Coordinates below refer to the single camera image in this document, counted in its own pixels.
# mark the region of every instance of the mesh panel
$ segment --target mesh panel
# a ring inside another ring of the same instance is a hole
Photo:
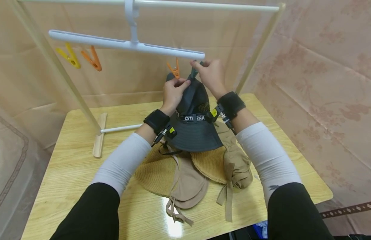
[[[210,111],[210,108],[209,108],[209,102],[206,102],[206,103],[202,103],[200,104],[199,106],[197,106],[195,108],[195,113],[205,113],[205,112],[209,112]]]

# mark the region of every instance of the hanger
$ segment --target hanger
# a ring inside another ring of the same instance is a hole
[[[145,53],[155,53],[168,56],[176,56],[182,58],[191,58],[201,60],[205,58],[205,54],[199,51],[171,48],[167,46],[158,46],[147,43],[140,43],[137,38],[137,24],[135,18],[138,17],[138,6],[135,0],[125,0],[124,2],[125,17],[128,21],[131,40],[118,40],[112,38],[103,38],[100,36],[84,35],[67,31],[49,30],[49,36],[56,40],[69,41],[72,43],[81,43],[86,45],[101,46],[104,48],[122,48],[132,51],[140,51]]]
[[[56,48],[56,52],[63,56],[63,58],[65,58],[65,60],[71,63],[71,65],[74,66],[75,68],[77,69],[81,68],[79,60],[77,60],[76,55],[68,42],[66,42],[66,48],[68,50],[69,55],[67,55],[61,48]]]
[[[97,57],[97,53],[96,53],[96,50],[95,50],[95,47],[92,45],[90,46],[90,51],[94,57],[94,60],[92,60],[88,55],[87,53],[83,50],[81,51],[81,54],[83,55],[83,57],[97,70],[97,71],[101,71],[102,70],[102,67],[101,67],[101,64],[100,64],[100,61],[99,61],[99,58]]]
[[[167,66],[171,70],[171,72],[175,76],[175,78],[179,79],[180,78],[179,62],[177,61],[177,58],[176,58],[176,68],[171,68],[171,65],[168,62],[167,62]]]

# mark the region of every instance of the hanger hook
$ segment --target hanger hook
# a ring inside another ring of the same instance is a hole
[[[125,18],[131,29],[131,42],[138,43],[137,24],[134,18],[138,17],[138,6],[135,5],[135,0],[125,0],[124,2]]]

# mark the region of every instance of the black sleeve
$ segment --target black sleeve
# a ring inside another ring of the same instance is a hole
[[[303,184],[277,188],[268,202],[269,239],[331,239],[327,226]]]
[[[119,239],[119,203],[119,194],[113,187],[104,183],[91,184],[57,227],[51,240]]]

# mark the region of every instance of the right hand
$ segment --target right hand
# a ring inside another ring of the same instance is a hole
[[[203,62],[203,66],[197,61],[191,61],[191,66],[198,70],[200,79],[208,88],[216,100],[228,93],[224,86],[224,66],[220,60]]]

